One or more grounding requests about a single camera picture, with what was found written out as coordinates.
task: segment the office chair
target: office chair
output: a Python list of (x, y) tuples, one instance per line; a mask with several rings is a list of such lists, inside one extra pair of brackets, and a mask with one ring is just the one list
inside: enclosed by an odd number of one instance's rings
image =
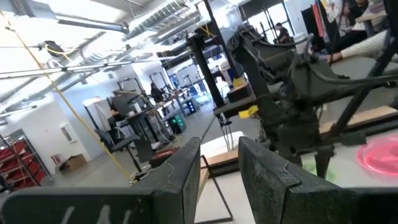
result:
[(116, 151), (122, 151), (123, 149), (127, 149), (127, 152), (130, 154), (132, 162), (134, 163), (134, 165), (137, 168), (138, 172), (142, 172), (141, 167), (139, 166), (139, 164), (136, 161), (136, 159), (134, 158), (134, 156), (131, 154), (131, 151), (130, 151), (130, 148), (129, 148), (129, 145), (132, 142), (136, 142), (136, 141), (139, 141), (141, 139), (139, 136), (137, 136), (135, 134), (130, 135), (130, 136), (126, 137), (125, 139), (123, 139), (122, 141), (118, 142), (116, 145), (113, 145), (111, 136), (106, 131), (103, 131), (103, 130), (100, 130), (100, 129), (96, 129), (94, 131), (95, 131), (95, 133), (97, 133), (97, 135), (99, 136), (101, 141), (105, 144), (106, 148), (108, 148), (110, 153), (114, 153)]

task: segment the wooden board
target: wooden board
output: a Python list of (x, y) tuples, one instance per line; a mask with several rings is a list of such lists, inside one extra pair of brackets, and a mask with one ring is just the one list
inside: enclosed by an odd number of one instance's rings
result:
[[(389, 106), (381, 106), (379, 108), (375, 108), (372, 110), (363, 111), (360, 113), (354, 114), (351, 120), (348, 122), (348, 125), (359, 124), (365, 121), (369, 121), (372, 119), (380, 118), (382, 116), (387, 116), (393, 113), (398, 112), (394, 108)], [(336, 121), (327, 122), (319, 127), (319, 132), (321, 134), (327, 133), (330, 131), (331, 127), (336, 123)]]
[[(209, 166), (214, 166), (223, 162), (228, 162), (234, 159), (238, 158), (238, 149), (237, 147), (234, 148), (234, 150), (232, 150), (231, 152), (226, 152), (226, 153), (222, 153), (220, 155), (217, 156), (213, 156), (210, 158), (206, 158), (207, 162), (209, 163)], [(206, 164), (204, 161), (200, 161), (200, 167), (206, 167)]]
[(199, 198), (201, 196), (201, 193), (203, 192), (203, 189), (205, 188), (205, 185), (207, 183), (207, 179), (209, 179), (209, 170), (204, 168), (200, 169), (200, 178), (199, 178), (199, 189), (198, 189), (198, 202)]

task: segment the ceiling pipe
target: ceiling pipe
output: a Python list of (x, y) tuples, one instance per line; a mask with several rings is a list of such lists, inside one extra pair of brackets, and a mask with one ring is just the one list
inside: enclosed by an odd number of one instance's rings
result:
[(200, 15), (200, 13), (198, 11), (196, 11), (196, 12), (190, 14), (189, 16), (187, 16), (186, 18), (182, 19), (181, 21), (177, 22), (170, 28), (161, 31), (158, 34), (151, 36), (150, 38), (152, 39), (154, 44), (162, 43), (163, 41), (177, 35), (181, 31), (188, 29), (189, 27), (200, 22), (201, 19), (202, 19), (202, 16)]
[(58, 20), (59, 24), (87, 27), (101, 30), (112, 30), (128, 34), (128, 25), (125, 23), (112, 23), (86, 19), (83, 17), (70, 16), (62, 13), (55, 13), (49, 4), (33, 0), (2, 0), (0, 9), (12, 12), (17, 16), (28, 16), (31, 18), (44, 18)]
[(58, 23), (63, 25), (94, 28), (101, 30), (111, 30), (111, 31), (122, 32), (123, 34), (129, 33), (128, 25), (125, 22), (122, 22), (120, 24), (113, 22), (103, 22), (92, 19), (86, 19), (78, 16), (69, 16), (61, 13), (57, 13), (56, 18), (58, 20)]
[(60, 91), (61, 91), (61, 92), (64, 92), (64, 91), (70, 89), (70, 88), (73, 87), (74, 85), (80, 83), (81, 81), (83, 81), (83, 80), (85, 80), (86, 78), (88, 78), (88, 77), (90, 77), (90, 76), (96, 74), (96, 73), (99, 72), (99, 71), (100, 71), (99, 69), (96, 69), (96, 70), (91, 71), (90, 73), (87, 73), (87, 74), (85, 74), (85, 75), (82, 75), (81, 77), (77, 78), (76, 80), (72, 81), (71, 83), (69, 83), (69, 84), (65, 85), (64, 87), (60, 88)]
[[(153, 7), (151, 4), (146, 6), (142, 11), (149, 11), (149, 7)], [(81, 48), (79, 51), (75, 52), (73, 55), (70, 56), (70, 58), (73, 60), (71, 63), (73, 65), (77, 66), (83, 66), (83, 65), (92, 65), (96, 63), (100, 63), (104, 58), (109, 57), (112, 55), (111, 52), (107, 52), (107, 50), (110, 49), (110, 47), (104, 47), (104, 46), (109, 46), (109, 43), (117, 43), (115, 44), (115, 47), (118, 47), (118, 45), (121, 45), (122, 42), (126, 42), (134, 37), (137, 37), (138, 35), (142, 34), (143, 32), (146, 31), (147, 28), (150, 28), (164, 19), (168, 18), (169, 16), (175, 14), (179, 10), (184, 9), (186, 6), (184, 3), (181, 1), (172, 1), (167, 4), (163, 4), (157, 9), (155, 9), (153, 12), (150, 13), (147, 18), (143, 19), (143, 21), (139, 24), (136, 24), (137, 22), (134, 22), (134, 18), (128, 22), (130, 25), (130, 32), (128, 35), (125, 35), (122, 40), (117, 41), (117, 38), (114, 36), (110, 35), (101, 35), (101, 37), (96, 38), (94, 41), (92, 41), (90, 44), (86, 45), (85, 47)], [(65, 72), (63, 75), (58, 77), (54, 82), (55, 84), (59, 85), (66, 80), (68, 80), (70, 77), (74, 75), (73, 72)], [(52, 85), (46, 86), (45, 88), (41, 89), (40, 91), (37, 91), (35, 93), (30, 94), (26, 98), (23, 99), (23, 101), (31, 101), (34, 100), (38, 97), (41, 97), (42, 95), (45, 95), (47, 92), (51, 91), (53, 88)], [(10, 98), (8, 99), (7, 103), (3, 103), (1, 110), (4, 110), (10, 106), (15, 106), (15, 104), (18, 103), (10, 103), (12, 100)]]
[(135, 1), (132, 1), (132, 0), (125, 0), (125, 1), (128, 2), (128, 3), (131, 3), (131, 4), (135, 5), (135, 6), (144, 7), (142, 4), (139, 4), (138, 2), (135, 2)]

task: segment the red storage rack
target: red storage rack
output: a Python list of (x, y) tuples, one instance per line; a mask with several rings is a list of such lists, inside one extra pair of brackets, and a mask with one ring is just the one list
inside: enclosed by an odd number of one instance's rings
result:
[(0, 151), (0, 174), (15, 190), (36, 186), (47, 175), (30, 144), (19, 139)]

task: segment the cardboard box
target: cardboard box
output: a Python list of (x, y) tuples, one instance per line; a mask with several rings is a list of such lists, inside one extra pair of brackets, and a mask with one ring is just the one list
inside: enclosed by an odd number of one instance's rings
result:
[(58, 169), (61, 174), (67, 174), (69, 172), (77, 170), (85, 164), (87, 164), (85, 157), (82, 154), (79, 154), (77, 156), (69, 157), (68, 160), (59, 165)]

